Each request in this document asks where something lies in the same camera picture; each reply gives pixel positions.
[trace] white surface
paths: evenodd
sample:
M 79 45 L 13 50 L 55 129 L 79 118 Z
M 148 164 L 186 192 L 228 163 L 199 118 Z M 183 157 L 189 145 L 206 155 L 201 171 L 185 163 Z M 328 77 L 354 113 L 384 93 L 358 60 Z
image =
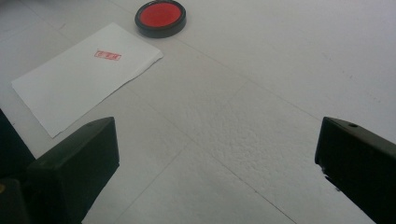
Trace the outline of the white surface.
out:
M 39 21 L 0 39 L 0 107 L 35 156 L 116 118 L 121 167 L 83 223 L 373 223 L 314 156 L 323 116 L 396 142 L 394 1 L 181 0 L 181 33 L 139 36 L 166 57 L 53 139 L 10 81 L 111 22 L 139 35 L 147 1 L 14 1 Z
M 99 51 L 117 57 L 97 57 Z M 54 137 L 162 56 L 112 23 L 12 81 L 12 87 Z

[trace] black rim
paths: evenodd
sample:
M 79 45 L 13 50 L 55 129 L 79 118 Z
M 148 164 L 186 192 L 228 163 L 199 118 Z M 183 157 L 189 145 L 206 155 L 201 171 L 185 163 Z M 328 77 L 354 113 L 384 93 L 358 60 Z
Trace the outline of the black rim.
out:
M 145 25 L 140 20 L 140 15 L 142 14 L 142 12 L 147 7 L 160 3 L 170 3 L 178 7 L 178 9 L 180 9 L 180 17 L 176 21 L 161 27 L 153 27 L 153 26 Z M 142 33 L 143 35 L 153 38 L 164 38 L 171 35 L 175 35 L 184 28 L 184 26 L 186 25 L 186 9 L 176 1 L 171 1 L 171 0 L 152 1 L 139 8 L 139 10 L 136 12 L 136 15 L 134 16 L 134 22 L 139 28 L 140 33 Z

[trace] black plastic object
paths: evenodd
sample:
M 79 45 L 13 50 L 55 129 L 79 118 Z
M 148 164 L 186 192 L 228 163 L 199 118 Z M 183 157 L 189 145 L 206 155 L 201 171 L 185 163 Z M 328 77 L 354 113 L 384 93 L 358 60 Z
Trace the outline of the black plastic object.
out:
M 152 1 L 139 8 L 134 22 L 142 35 L 164 38 L 175 35 L 184 28 L 186 9 L 176 1 Z
M 80 223 L 119 167 L 113 118 L 88 123 L 27 168 L 53 223 Z
M 29 148 L 0 110 L 0 178 L 23 175 L 34 160 Z
M 324 118 L 315 156 L 326 178 L 376 223 L 396 223 L 396 145 Z
M 19 180 L 0 179 L 0 223 L 31 223 Z

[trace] black block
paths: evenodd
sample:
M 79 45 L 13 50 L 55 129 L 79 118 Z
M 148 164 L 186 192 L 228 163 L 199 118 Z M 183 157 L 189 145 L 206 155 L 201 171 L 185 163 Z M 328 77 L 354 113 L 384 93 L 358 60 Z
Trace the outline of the black block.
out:
M 0 179 L 0 223 L 31 224 L 19 180 Z
M 68 136 L 27 168 L 55 223 L 79 223 L 119 167 L 115 121 L 99 119 Z
M 29 148 L 0 110 L 0 178 L 23 174 L 34 160 Z
M 396 223 L 396 145 L 362 127 L 324 118 L 316 164 L 376 223 Z

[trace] red ink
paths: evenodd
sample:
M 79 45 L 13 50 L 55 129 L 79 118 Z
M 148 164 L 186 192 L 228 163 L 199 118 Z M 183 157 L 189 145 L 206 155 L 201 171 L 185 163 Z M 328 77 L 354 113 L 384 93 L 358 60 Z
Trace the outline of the red ink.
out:
M 111 52 L 98 50 L 95 53 L 95 57 L 96 58 L 103 58 L 103 59 L 118 61 L 120 59 L 121 55 L 117 54 L 117 53 L 111 53 Z
M 147 26 L 163 27 L 177 21 L 180 16 L 181 11 L 177 6 L 171 3 L 158 3 L 143 10 L 140 20 Z

